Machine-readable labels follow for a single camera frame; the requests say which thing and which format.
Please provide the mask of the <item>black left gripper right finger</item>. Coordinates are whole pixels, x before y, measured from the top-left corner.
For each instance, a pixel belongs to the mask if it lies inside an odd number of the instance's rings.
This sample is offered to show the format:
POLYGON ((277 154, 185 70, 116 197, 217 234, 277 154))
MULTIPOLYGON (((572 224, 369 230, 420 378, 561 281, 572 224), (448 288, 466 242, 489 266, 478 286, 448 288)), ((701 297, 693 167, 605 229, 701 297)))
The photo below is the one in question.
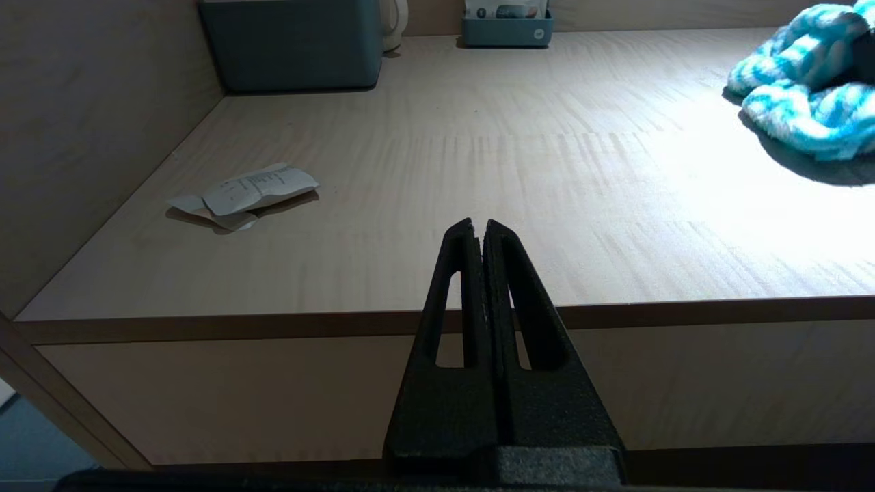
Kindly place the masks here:
POLYGON ((623 479, 624 444, 515 232, 483 252, 496 378, 497 479, 623 479))

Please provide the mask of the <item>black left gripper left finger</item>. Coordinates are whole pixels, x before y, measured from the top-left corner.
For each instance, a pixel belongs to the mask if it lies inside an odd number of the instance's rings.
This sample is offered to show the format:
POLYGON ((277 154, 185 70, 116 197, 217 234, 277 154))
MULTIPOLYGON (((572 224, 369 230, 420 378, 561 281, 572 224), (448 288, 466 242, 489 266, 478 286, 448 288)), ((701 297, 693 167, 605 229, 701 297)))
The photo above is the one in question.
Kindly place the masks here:
POLYGON ((394 473, 458 476, 473 454, 493 444, 493 346, 481 246, 466 218, 442 238, 382 457, 394 473), (455 274, 461 277, 463 365, 448 368, 437 358, 455 274))

